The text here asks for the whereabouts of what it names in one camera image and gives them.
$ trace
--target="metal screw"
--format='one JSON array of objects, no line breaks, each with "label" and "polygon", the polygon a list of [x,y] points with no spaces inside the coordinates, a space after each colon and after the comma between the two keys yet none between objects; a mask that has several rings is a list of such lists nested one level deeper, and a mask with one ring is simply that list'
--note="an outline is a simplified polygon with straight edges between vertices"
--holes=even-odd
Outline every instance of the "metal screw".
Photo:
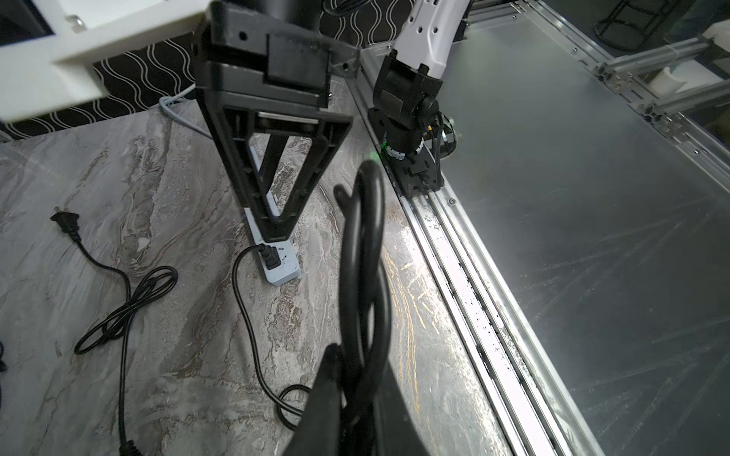
[{"label": "metal screw", "polygon": [[71,30],[76,33],[86,30],[86,24],[84,24],[84,21],[76,15],[66,16],[66,22],[71,24]]}]

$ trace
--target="black and white patterned fabric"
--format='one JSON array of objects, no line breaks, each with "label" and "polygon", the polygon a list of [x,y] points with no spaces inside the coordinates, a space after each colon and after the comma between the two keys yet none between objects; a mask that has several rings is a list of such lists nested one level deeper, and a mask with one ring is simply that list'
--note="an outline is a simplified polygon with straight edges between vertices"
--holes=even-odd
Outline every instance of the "black and white patterned fabric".
[{"label": "black and white patterned fabric", "polygon": [[[320,32],[359,47],[392,40],[413,3],[373,0],[348,18],[323,14]],[[192,38],[186,34],[96,62],[93,67],[109,91],[108,97],[21,122],[0,123],[2,136],[29,138],[151,108],[160,97],[172,96],[195,82]]]}]

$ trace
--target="white cylinder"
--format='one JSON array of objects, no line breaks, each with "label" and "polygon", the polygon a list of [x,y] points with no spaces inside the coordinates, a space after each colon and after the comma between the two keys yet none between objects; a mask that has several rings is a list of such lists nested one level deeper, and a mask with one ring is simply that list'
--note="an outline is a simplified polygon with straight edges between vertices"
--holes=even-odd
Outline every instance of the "white cylinder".
[{"label": "white cylinder", "polygon": [[657,74],[651,82],[649,82],[649,88],[655,95],[662,97],[672,95],[674,92],[681,89],[686,83],[687,81],[680,80],[675,76],[672,76],[672,73],[669,72],[669,67],[665,66],[664,69],[661,70],[661,72],[659,72],[659,74]]}]

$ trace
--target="gray cable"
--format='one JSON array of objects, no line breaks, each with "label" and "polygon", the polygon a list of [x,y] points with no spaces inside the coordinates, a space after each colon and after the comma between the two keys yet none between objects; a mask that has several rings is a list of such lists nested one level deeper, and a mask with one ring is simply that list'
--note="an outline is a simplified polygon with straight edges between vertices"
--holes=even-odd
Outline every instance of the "gray cable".
[{"label": "gray cable", "polygon": [[5,133],[4,131],[0,130],[0,136],[5,138],[8,142],[13,142],[14,139],[9,134]]},{"label": "gray cable", "polygon": [[160,109],[162,109],[162,112],[173,119],[175,122],[179,123],[180,125],[183,125],[185,127],[188,127],[191,130],[197,131],[201,135],[205,136],[208,139],[213,139],[212,136],[210,136],[210,133],[203,130],[202,128],[198,127],[191,121],[187,119],[183,119],[180,117],[177,113],[173,112],[172,109],[170,109],[170,105],[173,103],[177,103],[178,101],[187,100],[185,98],[185,95],[188,95],[190,92],[192,92],[195,89],[195,84],[192,84],[190,87],[186,88],[182,92],[178,93],[177,95],[173,96],[163,96],[160,98]]}]

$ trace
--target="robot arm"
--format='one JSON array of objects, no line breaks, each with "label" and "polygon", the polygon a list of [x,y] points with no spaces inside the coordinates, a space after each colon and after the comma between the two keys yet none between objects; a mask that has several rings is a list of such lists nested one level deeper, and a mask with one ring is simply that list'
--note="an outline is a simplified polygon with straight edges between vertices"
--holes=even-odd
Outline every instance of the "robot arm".
[{"label": "robot arm", "polygon": [[440,79],[469,3],[469,0],[418,0],[393,46],[396,60],[413,71],[425,65],[427,76]]},{"label": "robot arm", "polygon": [[[444,121],[436,95],[469,3],[419,0],[375,82],[374,108],[368,117],[405,196],[442,187],[439,160]],[[434,139],[430,151],[423,141],[427,132]]]}]

